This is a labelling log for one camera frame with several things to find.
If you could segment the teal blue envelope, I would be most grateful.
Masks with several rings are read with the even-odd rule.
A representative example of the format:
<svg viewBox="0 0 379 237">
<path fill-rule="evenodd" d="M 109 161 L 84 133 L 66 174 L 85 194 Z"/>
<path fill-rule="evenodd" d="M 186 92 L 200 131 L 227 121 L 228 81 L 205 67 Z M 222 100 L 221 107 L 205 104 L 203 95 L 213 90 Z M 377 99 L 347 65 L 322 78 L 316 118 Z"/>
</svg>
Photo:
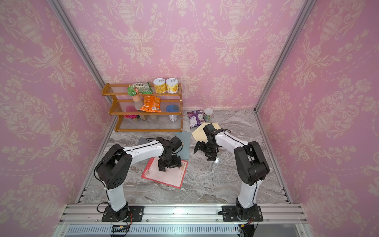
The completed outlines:
<svg viewBox="0 0 379 237">
<path fill-rule="evenodd" d="M 180 152 L 178 152 L 178 156 L 182 159 L 182 160 L 186 160 L 188 161 L 189 158 L 190 158 L 190 142 L 191 142 L 191 133 L 190 132 L 176 132 L 175 134 L 176 137 L 178 137 L 182 144 L 183 144 L 183 147 L 181 149 Z"/>
</svg>

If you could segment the dark grey envelope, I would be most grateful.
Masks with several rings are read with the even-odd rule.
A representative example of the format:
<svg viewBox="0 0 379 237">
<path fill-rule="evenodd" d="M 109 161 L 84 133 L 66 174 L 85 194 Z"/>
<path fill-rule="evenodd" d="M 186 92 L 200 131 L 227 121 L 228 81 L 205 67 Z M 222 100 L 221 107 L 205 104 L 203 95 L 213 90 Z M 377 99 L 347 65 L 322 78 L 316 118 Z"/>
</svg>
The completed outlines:
<svg viewBox="0 0 379 237">
<path fill-rule="evenodd" d="M 156 138 L 143 138 L 141 137 L 137 143 L 137 145 L 144 145 L 144 144 L 148 144 L 148 145 L 154 145 L 154 144 L 157 144 L 157 143 L 160 143 L 160 140 L 161 140 L 161 137 L 156 137 Z"/>
</svg>

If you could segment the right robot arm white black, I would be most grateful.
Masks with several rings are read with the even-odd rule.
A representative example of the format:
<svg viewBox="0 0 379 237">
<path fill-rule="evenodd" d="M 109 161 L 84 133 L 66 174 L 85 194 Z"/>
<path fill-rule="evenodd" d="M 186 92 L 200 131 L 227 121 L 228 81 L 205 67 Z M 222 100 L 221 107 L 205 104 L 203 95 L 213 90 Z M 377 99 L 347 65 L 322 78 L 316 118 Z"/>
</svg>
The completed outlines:
<svg viewBox="0 0 379 237">
<path fill-rule="evenodd" d="M 256 141 L 242 141 L 230 135 L 227 129 L 216 129 L 212 124 L 207 124 L 203 131 L 207 141 L 198 141 L 194 152 L 202 151 L 210 162 L 216 161 L 220 148 L 234 155 L 237 172 L 242 180 L 240 194 L 236 199 L 236 215 L 249 224 L 262 221 L 256 197 L 270 168 L 260 144 Z"/>
</svg>

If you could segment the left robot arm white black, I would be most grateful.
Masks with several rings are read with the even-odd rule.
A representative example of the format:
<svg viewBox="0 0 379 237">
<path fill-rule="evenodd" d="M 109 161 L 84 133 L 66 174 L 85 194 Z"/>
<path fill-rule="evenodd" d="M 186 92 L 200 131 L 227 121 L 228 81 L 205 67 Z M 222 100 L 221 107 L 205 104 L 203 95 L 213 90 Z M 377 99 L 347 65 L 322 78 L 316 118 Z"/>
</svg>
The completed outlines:
<svg viewBox="0 0 379 237">
<path fill-rule="evenodd" d="M 155 138 L 149 143 L 133 147 L 113 145 L 94 169 L 94 176 L 106 190 L 108 206 L 104 217 L 111 221 L 127 222 L 132 220 L 132 212 L 125 198 L 123 186 L 129 168 L 141 161 L 158 157 L 158 169 L 180 168 L 181 158 L 178 153 L 183 147 L 178 137 L 170 140 Z"/>
</svg>

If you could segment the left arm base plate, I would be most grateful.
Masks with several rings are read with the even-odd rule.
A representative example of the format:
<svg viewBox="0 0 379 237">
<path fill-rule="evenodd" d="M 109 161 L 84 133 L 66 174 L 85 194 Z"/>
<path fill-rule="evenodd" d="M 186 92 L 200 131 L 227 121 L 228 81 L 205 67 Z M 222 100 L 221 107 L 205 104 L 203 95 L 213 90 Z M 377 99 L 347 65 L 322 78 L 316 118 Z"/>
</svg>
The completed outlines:
<svg viewBox="0 0 379 237">
<path fill-rule="evenodd" d="M 102 222 L 141 222 L 144 209 L 144 206 L 127 205 L 116 212 L 110 206 L 107 206 L 102 216 Z"/>
</svg>

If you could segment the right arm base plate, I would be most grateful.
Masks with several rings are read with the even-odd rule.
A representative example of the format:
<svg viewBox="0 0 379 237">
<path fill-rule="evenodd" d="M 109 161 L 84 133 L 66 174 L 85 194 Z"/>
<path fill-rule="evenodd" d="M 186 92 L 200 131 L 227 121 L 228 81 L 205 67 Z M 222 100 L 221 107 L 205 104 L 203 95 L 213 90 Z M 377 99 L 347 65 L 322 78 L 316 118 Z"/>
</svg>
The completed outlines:
<svg viewBox="0 0 379 237">
<path fill-rule="evenodd" d="M 243 209 L 237 205 L 224 205 L 222 206 L 222 210 L 218 211 L 217 214 L 223 216 L 224 222 L 262 222 L 264 220 L 261 207 L 258 205 L 254 205 L 248 209 Z"/>
</svg>

